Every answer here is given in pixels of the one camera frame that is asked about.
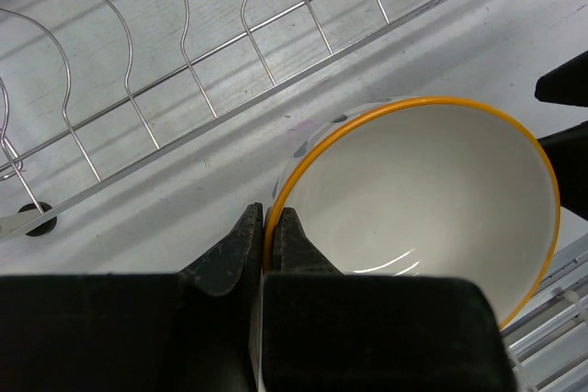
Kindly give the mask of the orange rimmed spotted bowl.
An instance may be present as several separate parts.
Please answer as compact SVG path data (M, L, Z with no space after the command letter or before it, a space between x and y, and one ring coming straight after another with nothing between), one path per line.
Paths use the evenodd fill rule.
M266 215L264 266L293 209L354 275L453 276L507 326L537 291L560 231L560 187L535 136L481 102L389 98L345 111L290 156Z

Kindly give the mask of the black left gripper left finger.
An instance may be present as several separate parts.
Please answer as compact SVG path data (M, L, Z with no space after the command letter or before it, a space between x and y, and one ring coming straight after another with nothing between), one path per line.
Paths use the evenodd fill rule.
M1 279L4 391L255 391L263 208L184 269Z

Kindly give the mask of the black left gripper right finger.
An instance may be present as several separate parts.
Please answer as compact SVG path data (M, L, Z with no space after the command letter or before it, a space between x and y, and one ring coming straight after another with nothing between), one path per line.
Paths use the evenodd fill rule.
M278 265L263 283L267 390L516 390L492 308L470 281L342 274L292 208L274 241Z

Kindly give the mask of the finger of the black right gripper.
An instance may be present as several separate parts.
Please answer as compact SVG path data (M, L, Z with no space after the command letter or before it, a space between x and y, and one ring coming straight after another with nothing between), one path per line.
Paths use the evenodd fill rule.
M535 98L544 103L587 107L588 53L585 51L536 82Z
M588 219L588 122L538 140L547 154L560 190L561 205Z

